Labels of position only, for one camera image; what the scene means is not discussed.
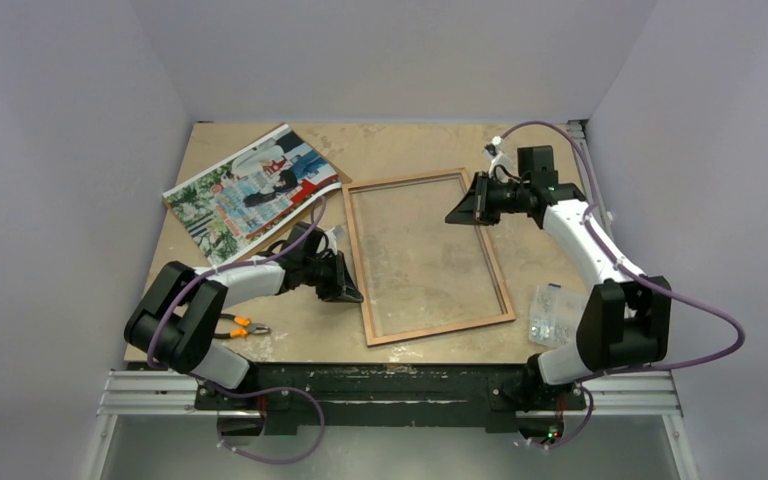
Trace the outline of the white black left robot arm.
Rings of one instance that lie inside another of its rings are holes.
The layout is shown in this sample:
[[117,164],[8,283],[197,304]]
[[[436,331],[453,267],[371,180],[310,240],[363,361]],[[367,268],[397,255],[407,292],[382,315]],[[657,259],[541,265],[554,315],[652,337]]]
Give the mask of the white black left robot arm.
[[333,236],[301,222],[287,238],[243,262],[216,269],[167,263],[135,307],[123,336],[156,367],[211,381],[232,408],[244,409],[258,395],[258,382],[249,375],[254,366],[215,338],[220,317],[229,307],[300,286],[313,288],[323,302],[364,300]]

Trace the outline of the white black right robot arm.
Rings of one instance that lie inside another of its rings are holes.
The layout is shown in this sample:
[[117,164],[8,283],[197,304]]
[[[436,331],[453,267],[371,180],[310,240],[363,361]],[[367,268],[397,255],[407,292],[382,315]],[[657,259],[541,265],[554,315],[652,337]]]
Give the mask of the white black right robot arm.
[[671,312],[668,281],[648,277],[624,259],[593,220],[581,189],[560,182],[550,147],[521,148],[516,161],[499,139],[484,151],[489,169],[474,175],[446,223],[491,226],[504,214],[525,214],[562,248],[590,290],[573,338],[530,360],[521,381],[524,399],[544,407],[559,396],[561,385],[662,360]]

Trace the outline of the blue wooden picture frame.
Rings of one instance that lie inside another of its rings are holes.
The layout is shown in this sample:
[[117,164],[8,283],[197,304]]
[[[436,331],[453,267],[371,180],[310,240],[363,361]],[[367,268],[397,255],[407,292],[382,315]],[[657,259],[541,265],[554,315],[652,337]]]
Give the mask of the blue wooden picture frame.
[[368,346],[515,321],[486,229],[444,221],[471,181],[454,168],[343,186]]

